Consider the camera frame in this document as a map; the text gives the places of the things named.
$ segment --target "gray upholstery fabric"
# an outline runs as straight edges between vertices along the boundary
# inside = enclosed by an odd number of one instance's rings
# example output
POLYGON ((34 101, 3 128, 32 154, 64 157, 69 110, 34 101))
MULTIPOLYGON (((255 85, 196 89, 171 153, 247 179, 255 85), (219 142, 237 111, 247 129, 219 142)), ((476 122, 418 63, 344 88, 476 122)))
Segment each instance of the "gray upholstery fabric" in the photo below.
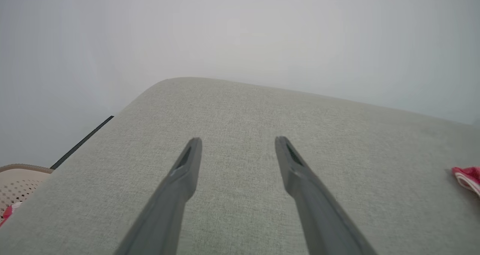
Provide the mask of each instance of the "gray upholstery fabric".
POLYGON ((449 168, 480 130, 388 108, 217 79, 141 94, 0 229, 2 254, 111 254, 191 137, 204 143, 179 254, 306 254, 274 138, 285 135, 379 254, 476 254, 480 202, 449 168))

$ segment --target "red cloth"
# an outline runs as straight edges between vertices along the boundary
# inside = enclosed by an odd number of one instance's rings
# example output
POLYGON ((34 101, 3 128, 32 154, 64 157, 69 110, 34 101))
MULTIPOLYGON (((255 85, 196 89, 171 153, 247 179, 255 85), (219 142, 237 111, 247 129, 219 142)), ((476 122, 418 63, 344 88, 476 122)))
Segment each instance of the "red cloth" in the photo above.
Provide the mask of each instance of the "red cloth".
POLYGON ((15 212, 15 209, 17 209, 21 204, 22 202, 15 202, 14 204, 7 207, 7 210, 3 212, 3 221, 0 223, 0 226, 2 226, 5 221, 7 221, 7 219, 15 212))
POLYGON ((458 183, 480 196, 480 167, 451 168, 458 183))

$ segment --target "white wall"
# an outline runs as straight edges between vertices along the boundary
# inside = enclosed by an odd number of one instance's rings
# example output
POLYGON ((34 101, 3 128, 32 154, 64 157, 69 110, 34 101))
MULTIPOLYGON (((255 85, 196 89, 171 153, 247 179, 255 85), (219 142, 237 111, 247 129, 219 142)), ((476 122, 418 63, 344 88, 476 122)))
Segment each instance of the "white wall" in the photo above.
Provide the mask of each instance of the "white wall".
POLYGON ((77 0, 120 110, 202 76, 471 124, 480 119, 480 0, 77 0))
POLYGON ((0 166, 51 166, 163 79, 473 123, 480 0, 0 0, 0 166))
POLYGON ((0 0, 0 166, 50 167, 108 116, 73 0, 0 0))

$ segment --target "beige plastic basket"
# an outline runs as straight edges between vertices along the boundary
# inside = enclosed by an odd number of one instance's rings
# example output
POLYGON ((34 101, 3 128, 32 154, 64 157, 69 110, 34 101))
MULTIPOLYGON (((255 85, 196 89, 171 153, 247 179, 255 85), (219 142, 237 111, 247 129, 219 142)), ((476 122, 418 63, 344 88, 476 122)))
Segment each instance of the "beige plastic basket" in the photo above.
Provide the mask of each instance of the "beige plastic basket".
POLYGON ((52 172, 50 168, 27 164, 0 167, 0 222, 8 206, 28 199, 52 172))

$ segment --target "fabric surface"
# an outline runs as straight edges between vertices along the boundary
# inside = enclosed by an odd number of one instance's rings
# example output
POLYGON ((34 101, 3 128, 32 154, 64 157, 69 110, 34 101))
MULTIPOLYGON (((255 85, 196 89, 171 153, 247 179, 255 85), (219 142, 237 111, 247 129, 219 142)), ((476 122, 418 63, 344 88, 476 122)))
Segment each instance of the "fabric surface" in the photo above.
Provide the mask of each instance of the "fabric surface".
POLYGON ((478 253, 480 201, 450 168, 479 163, 480 130, 202 78, 160 82, 122 110, 2 226, 0 250, 113 253, 187 141, 201 137, 198 186, 178 254, 306 254, 276 161, 278 135, 295 145, 379 254, 478 253))

